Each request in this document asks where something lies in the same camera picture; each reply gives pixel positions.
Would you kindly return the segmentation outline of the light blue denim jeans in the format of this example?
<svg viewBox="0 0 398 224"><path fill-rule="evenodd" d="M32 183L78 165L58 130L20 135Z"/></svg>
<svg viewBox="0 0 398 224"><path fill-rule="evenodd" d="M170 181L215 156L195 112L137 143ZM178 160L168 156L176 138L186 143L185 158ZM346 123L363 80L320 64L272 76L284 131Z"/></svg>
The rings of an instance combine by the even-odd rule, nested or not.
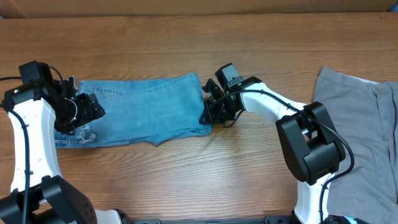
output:
<svg viewBox="0 0 398 224"><path fill-rule="evenodd" d="M82 80L80 91L95 94L105 114L73 136L54 132L57 148L159 145L211 133L209 124L199 122L204 102L196 73L154 80Z"/></svg>

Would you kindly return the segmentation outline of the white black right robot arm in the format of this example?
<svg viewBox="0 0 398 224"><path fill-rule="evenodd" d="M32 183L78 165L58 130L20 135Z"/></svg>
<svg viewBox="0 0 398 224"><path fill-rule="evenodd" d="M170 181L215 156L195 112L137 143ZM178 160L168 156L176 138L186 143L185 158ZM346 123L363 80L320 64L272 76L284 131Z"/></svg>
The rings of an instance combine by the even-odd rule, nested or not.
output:
<svg viewBox="0 0 398 224"><path fill-rule="evenodd" d="M229 63L202 90L208 94L201 124L234 124L247 111L274 123L284 161L297 179L298 198L288 223L331 223L329 185L345 159L343 141L324 105L289 100L256 77L243 78Z"/></svg>

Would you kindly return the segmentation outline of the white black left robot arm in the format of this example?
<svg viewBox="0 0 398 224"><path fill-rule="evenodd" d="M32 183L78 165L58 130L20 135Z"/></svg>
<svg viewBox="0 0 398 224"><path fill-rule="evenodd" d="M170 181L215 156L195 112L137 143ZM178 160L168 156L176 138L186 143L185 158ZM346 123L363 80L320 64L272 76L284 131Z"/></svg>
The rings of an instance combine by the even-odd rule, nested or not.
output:
<svg viewBox="0 0 398 224"><path fill-rule="evenodd" d="M94 94L82 93L74 77L55 80L55 67L31 61L19 66L22 85L5 92L1 108L14 131L15 169L9 196L1 199L4 223L129 223L119 209L97 210L60 172L54 132L104 116Z"/></svg>

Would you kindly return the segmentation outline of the brown cardboard back panel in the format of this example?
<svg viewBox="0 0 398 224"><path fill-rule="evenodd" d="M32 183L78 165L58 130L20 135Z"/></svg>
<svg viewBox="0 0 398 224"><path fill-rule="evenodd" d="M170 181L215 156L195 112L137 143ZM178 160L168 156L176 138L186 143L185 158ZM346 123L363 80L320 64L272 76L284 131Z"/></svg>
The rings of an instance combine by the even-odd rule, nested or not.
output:
<svg viewBox="0 0 398 224"><path fill-rule="evenodd" d="M395 0L1 0L6 18L386 11Z"/></svg>

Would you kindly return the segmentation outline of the grey folded shorts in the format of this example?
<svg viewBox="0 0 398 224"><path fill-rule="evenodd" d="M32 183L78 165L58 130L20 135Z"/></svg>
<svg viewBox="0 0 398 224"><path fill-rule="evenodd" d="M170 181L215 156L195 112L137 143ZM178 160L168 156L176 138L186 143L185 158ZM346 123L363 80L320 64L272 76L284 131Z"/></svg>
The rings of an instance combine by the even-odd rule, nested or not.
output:
<svg viewBox="0 0 398 224"><path fill-rule="evenodd" d="M353 170L330 184L329 213L397 223L397 82L373 82L323 67L313 100L325 105L354 154Z"/></svg>

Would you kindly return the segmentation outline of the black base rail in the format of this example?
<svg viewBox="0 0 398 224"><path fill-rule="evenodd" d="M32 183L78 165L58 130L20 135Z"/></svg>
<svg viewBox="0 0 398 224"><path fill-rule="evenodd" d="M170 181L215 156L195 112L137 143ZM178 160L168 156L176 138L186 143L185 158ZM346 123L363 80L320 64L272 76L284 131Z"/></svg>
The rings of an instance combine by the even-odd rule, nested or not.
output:
<svg viewBox="0 0 398 224"><path fill-rule="evenodd" d="M204 220L160 220L137 219L131 224L293 224L299 223L291 216L269 216L265 218L233 218L233 219L204 219Z"/></svg>

